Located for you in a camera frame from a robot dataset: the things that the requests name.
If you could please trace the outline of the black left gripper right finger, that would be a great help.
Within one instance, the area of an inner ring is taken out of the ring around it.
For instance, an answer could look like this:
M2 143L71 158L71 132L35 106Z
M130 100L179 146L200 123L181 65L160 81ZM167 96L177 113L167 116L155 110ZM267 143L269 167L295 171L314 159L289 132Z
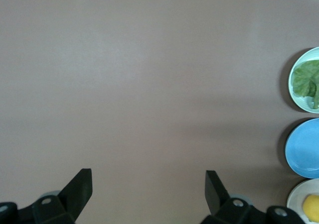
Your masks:
M203 224L303 224L293 210L270 206L264 213L241 198L232 198L216 171L205 173L205 199L210 215Z

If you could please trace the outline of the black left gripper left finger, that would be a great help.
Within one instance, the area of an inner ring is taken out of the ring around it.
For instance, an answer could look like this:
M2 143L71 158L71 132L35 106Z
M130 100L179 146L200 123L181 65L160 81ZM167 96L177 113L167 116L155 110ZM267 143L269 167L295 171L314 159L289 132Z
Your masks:
M57 195L41 197L20 210L14 202L2 202L0 222L2 224L74 224L92 193L92 170L81 169Z

